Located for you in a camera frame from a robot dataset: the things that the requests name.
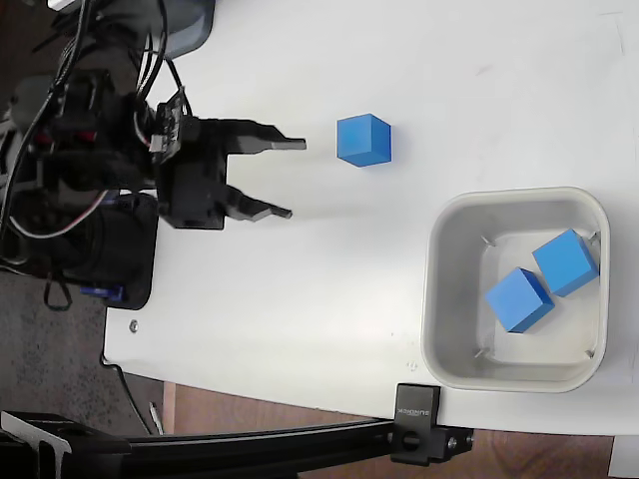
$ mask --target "black bracket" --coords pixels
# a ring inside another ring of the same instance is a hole
[[[5,432],[35,452],[35,464],[23,462],[31,467],[14,471],[16,477],[113,479],[120,476],[124,455],[131,453],[126,439],[56,414],[3,412],[0,423]]]
[[[390,460],[427,466],[472,449],[472,429],[436,425],[440,392],[437,386],[397,385]]]

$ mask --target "plastic container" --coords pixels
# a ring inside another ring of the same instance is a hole
[[[600,276],[523,334],[508,333],[485,294],[520,266],[543,279],[532,252],[574,229]],[[428,249],[422,352],[442,384],[459,389],[565,392],[597,370],[606,347],[610,226],[576,188],[463,195],[436,221]]]

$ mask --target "blue component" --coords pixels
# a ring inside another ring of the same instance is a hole
[[[80,293],[88,296],[101,297],[113,302],[122,302],[124,300],[123,286],[117,286],[113,289],[103,287],[81,287]]]
[[[390,162],[390,125],[374,115],[339,120],[337,157],[356,167]]]
[[[517,268],[486,294],[508,332],[524,332],[555,304],[534,273]]]
[[[545,244],[533,253],[550,291],[567,296],[599,275],[583,238],[574,230]]]

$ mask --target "black mount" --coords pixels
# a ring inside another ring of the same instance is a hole
[[[3,412],[0,461],[16,477],[283,478],[390,455],[428,466],[472,449],[472,429],[436,425],[439,388],[397,386],[395,419],[280,431],[124,439],[54,414]]]

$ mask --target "cable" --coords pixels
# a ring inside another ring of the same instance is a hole
[[[145,48],[144,52],[146,52],[148,49],[149,54],[147,55],[147,62],[145,64],[144,71],[142,72],[142,75],[140,77],[141,80],[138,84],[138,90],[140,89],[140,84],[142,84],[144,79],[147,78],[147,76],[149,75],[149,72],[151,71],[151,66],[153,65],[153,54],[156,53],[154,52],[153,34],[151,32],[149,32],[149,35],[148,35],[147,45],[148,47]]]
[[[176,64],[173,62],[173,59],[167,57],[165,58],[167,65],[169,65],[169,70],[171,70],[171,75],[173,75],[173,79],[176,81],[176,85],[178,86],[178,90],[184,88],[182,84],[182,80],[180,79],[180,74],[178,73],[178,69],[176,68]],[[193,117],[193,110],[191,109],[191,103],[189,103],[189,99],[187,95],[184,95],[184,106],[187,109],[187,115]]]
[[[49,107],[53,103],[53,101],[57,98],[58,92],[62,86],[67,82],[73,68],[75,67],[75,63],[80,56],[80,51],[82,49],[82,43],[84,41],[84,37],[87,34],[87,30],[89,27],[89,21],[91,18],[91,6],[93,0],[82,0],[82,5],[80,7],[80,15],[78,20],[78,30],[76,32],[76,36],[72,42],[65,47],[65,51],[61,57],[60,67],[58,69],[58,75],[53,81],[51,88],[49,89],[49,95],[47,96],[44,104],[36,114],[31,126],[27,130],[22,139],[22,144],[18,149],[18,153],[16,154],[15,163],[13,164],[13,169],[9,174],[7,179],[7,183],[4,188],[4,201],[2,202],[2,209],[0,210],[0,244],[2,244],[2,239],[4,238],[7,227],[9,225],[9,218],[11,216],[11,207],[13,205],[13,192],[16,188],[16,183],[18,181],[20,168],[24,159],[26,158],[27,151],[29,146],[31,145],[31,141],[35,136],[40,122],[42,118],[49,110]]]
[[[100,365],[104,367],[105,369],[116,370],[116,372],[118,373],[118,377],[120,378],[120,382],[122,383],[124,392],[127,395],[127,399],[129,399],[129,403],[131,404],[131,407],[133,408],[133,411],[136,413],[136,416],[140,420],[140,423],[142,424],[144,429],[147,431],[147,434],[153,435],[153,432],[151,431],[149,424],[147,424],[147,421],[142,416],[142,412],[140,412],[140,408],[138,407],[138,404],[136,404],[136,400],[133,398],[133,394],[131,393],[131,389],[129,389],[129,384],[127,383],[127,378],[124,375],[124,371],[118,364],[112,364],[106,361],[107,361],[107,358],[104,355],[104,347],[103,347],[102,352],[100,353]]]
[[[167,53],[167,43],[169,40],[169,20],[167,17],[167,6],[165,5],[164,0],[158,0],[158,9],[160,10],[160,15],[162,17],[162,34],[160,35],[158,59],[153,65],[153,69],[151,70],[149,76],[143,81],[142,88],[138,91],[138,102],[140,104],[143,104],[147,100],[149,92],[151,92],[151,88],[153,87],[153,84],[160,74],[160,69],[162,68],[162,63],[164,62]]]
[[[51,240],[53,238],[57,238],[60,237],[62,235],[65,235],[66,233],[68,233],[70,230],[72,230],[73,228],[75,228],[77,225],[79,225],[81,222],[83,222],[86,218],[88,218],[100,205],[100,203],[104,200],[105,196],[108,194],[108,191],[104,191],[102,192],[100,195],[98,195],[93,202],[91,203],[91,205],[87,208],[86,211],[84,211],[81,215],[79,215],[76,219],[74,219],[72,222],[70,222],[67,226],[65,226],[64,228],[62,228],[61,230],[54,232],[54,233],[50,233],[47,235],[37,235],[35,233],[31,233],[28,232],[27,230],[25,230],[24,227],[22,227],[18,221],[11,217],[11,225],[13,225],[13,227],[20,232],[20,234],[22,234],[23,236],[30,238],[32,240]]]

